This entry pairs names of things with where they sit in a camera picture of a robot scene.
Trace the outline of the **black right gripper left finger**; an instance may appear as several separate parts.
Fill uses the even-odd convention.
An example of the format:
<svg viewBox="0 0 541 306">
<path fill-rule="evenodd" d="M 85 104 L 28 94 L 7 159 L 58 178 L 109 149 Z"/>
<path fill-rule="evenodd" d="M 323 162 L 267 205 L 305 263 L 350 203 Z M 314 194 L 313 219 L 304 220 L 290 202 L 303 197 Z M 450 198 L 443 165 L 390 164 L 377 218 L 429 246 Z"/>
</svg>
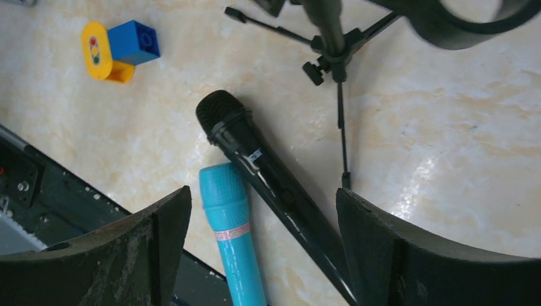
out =
<svg viewBox="0 0 541 306">
<path fill-rule="evenodd" d="M 44 251 L 1 256 L 1 304 L 170 305 L 191 208 L 184 186 Z"/>
</svg>

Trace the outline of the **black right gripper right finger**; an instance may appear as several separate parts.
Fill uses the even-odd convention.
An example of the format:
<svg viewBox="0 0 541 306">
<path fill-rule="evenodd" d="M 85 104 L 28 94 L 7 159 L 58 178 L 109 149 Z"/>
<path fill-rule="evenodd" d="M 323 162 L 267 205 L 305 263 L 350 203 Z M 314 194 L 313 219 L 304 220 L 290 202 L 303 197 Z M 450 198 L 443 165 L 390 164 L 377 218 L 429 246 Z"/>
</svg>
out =
<svg viewBox="0 0 541 306">
<path fill-rule="evenodd" d="M 435 235 L 348 189 L 336 209 L 359 305 L 539 305 L 540 260 Z"/>
</svg>

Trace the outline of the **teal blue microphone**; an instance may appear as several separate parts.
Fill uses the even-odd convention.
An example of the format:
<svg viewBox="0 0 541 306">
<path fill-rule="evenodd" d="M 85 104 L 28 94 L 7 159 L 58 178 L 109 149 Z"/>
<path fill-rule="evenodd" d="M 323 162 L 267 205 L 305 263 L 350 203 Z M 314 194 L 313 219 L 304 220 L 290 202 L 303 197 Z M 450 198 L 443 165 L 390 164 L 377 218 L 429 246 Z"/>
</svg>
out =
<svg viewBox="0 0 541 306">
<path fill-rule="evenodd" d="M 251 236 L 248 195 L 232 163 L 200 170 L 200 195 L 234 305 L 267 305 Z"/>
</svg>

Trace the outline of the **black tripod microphone stand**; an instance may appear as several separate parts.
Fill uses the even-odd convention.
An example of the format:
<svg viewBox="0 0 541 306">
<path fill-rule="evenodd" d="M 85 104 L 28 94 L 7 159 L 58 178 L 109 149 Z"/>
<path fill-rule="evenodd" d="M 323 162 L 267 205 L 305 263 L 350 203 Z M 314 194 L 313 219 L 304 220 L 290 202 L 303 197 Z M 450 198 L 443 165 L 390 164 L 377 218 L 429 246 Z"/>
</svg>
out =
<svg viewBox="0 0 541 306">
<path fill-rule="evenodd" d="M 252 23 L 287 38 L 309 45 L 320 54 L 317 64 L 307 62 L 302 69 L 312 82 L 319 86 L 323 74 L 332 73 L 337 84 L 338 128 L 345 132 L 343 83 L 346 67 L 352 55 L 369 40 L 388 28 L 401 17 L 405 17 L 415 32 L 430 44 L 446 50 L 463 50 L 516 29 L 540 13 L 540 1 L 500 1 L 494 17 L 488 22 L 468 21 L 452 13 L 442 1 L 376 1 L 378 6 L 390 13 L 366 30 L 355 28 L 344 33 L 341 26 L 341 1 L 292 1 L 301 5 L 310 22 L 319 34 L 307 39 L 283 27 L 273 27 L 245 15 L 230 6 L 225 14 L 243 24 Z"/>
</svg>

